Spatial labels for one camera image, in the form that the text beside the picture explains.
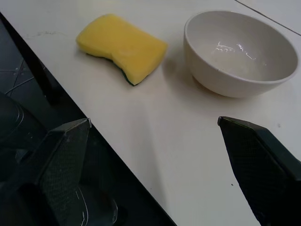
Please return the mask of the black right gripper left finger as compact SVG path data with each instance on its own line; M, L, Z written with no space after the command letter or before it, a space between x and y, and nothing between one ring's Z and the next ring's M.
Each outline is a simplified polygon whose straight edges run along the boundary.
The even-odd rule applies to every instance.
M90 119L47 133L0 188L0 226L84 226L79 192Z

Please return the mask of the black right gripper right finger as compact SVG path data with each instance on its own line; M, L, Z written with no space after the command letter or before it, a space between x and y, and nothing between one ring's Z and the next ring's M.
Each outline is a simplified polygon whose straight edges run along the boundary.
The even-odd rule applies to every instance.
M267 129L220 116L230 164L261 226L301 226L301 161Z

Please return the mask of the white ceramic bowl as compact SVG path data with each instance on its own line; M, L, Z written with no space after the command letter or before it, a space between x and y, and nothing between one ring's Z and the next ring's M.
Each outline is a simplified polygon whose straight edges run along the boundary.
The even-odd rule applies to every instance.
M277 29L241 13L212 10L184 26L187 68L205 88L226 97L268 92L301 69L295 46Z

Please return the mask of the yellow sponge with green pad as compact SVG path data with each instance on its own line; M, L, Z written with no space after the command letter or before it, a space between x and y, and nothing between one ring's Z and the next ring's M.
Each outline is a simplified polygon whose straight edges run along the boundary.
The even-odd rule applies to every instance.
M167 43L137 28L115 14L89 23L77 36L79 49L111 60L129 84L135 86L162 62Z

